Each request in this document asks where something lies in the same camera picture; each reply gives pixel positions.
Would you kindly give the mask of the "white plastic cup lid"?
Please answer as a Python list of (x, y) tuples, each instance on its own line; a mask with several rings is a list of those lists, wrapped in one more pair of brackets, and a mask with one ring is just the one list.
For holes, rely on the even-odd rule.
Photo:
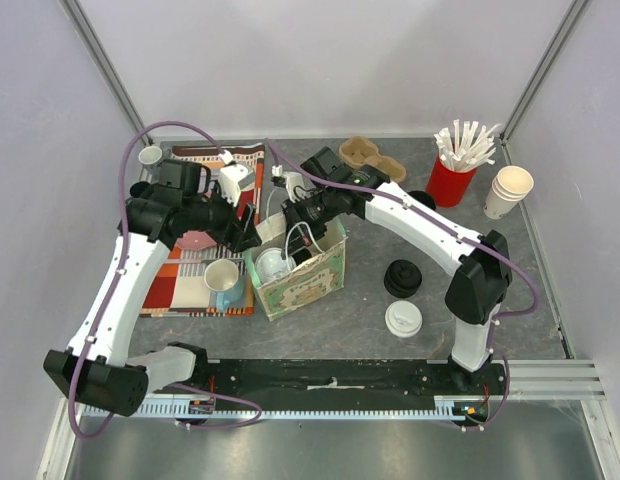
[(262, 286), (287, 276), (295, 268), (295, 260), (279, 247), (264, 250), (255, 262), (256, 274)]

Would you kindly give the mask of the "green patterned paper bag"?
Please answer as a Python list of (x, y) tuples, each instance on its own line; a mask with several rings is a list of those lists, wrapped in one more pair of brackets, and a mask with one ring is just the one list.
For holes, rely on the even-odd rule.
[(287, 276), (265, 286), (260, 284), (255, 270), (257, 256), (271, 247), (283, 248), (292, 257), (298, 251), (293, 243), (307, 232), (307, 225), (295, 225), (292, 233), (285, 233), (282, 211), (270, 212), (257, 226), (262, 245), (243, 253), (246, 275), (269, 321), (275, 321), (326, 295), (344, 287), (346, 259), (346, 231), (337, 218), (327, 223), (325, 236), (316, 240), (307, 236), (307, 248), (313, 257)]

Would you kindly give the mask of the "brown pulp carrier stack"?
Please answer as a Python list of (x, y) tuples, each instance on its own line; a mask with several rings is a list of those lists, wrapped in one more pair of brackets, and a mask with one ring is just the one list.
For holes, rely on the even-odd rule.
[(406, 168), (393, 157), (383, 155), (378, 146), (367, 137), (349, 138), (340, 145), (338, 154), (343, 162), (355, 169), (371, 165), (388, 175), (395, 183), (400, 184), (406, 179)]

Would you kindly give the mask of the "black plastic cup lid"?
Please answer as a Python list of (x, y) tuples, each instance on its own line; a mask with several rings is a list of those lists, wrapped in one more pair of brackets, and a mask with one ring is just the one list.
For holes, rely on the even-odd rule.
[(299, 249), (292, 255), (296, 266), (302, 265), (306, 261), (310, 260), (312, 257), (313, 254), (308, 248)]

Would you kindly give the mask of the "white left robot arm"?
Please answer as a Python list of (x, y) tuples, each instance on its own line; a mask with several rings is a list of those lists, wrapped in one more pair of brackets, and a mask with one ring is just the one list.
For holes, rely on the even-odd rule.
[(230, 161), (215, 181), (194, 162), (166, 160), (156, 182), (140, 181), (125, 193), (111, 264), (94, 303), (62, 350), (46, 354), (43, 369), (69, 400), (128, 417), (146, 395), (177, 383), (198, 393), (209, 382), (205, 352), (175, 344), (130, 358), (141, 307), (176, 241), (189, 231), (209, 235), (234, 253), (256, 247), (256, 208), (239, 204), (253, 189), (253, 168)]

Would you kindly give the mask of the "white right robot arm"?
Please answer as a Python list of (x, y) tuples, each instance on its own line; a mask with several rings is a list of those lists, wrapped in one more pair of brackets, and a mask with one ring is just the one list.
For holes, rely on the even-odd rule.
[(490, 323), (512, 281), (503, 235), (482, 235), (455, 224), (381, 170), (369, 165), (354, 169), (328, 147), (300, 165), (285, 164), (314, 185), (308, 197), (284, 208), (292, 222), (305, 222), (319, 235), (333, 218), (355, 215), (398, 235), (451, 277), (445, 304), (455, 318), (455, 339), (448, 381), (463, 394), (479, 387), (482, 367), (492, 355)]

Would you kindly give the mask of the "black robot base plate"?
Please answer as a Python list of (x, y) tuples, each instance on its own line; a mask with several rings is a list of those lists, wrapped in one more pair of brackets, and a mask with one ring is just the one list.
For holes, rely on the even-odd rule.
[(500, 396), (506, 379), (500, 363), (468, 373), (451, 361), (222, 359), (185, 384), (261, 407), (397, 407), (437, 396)]

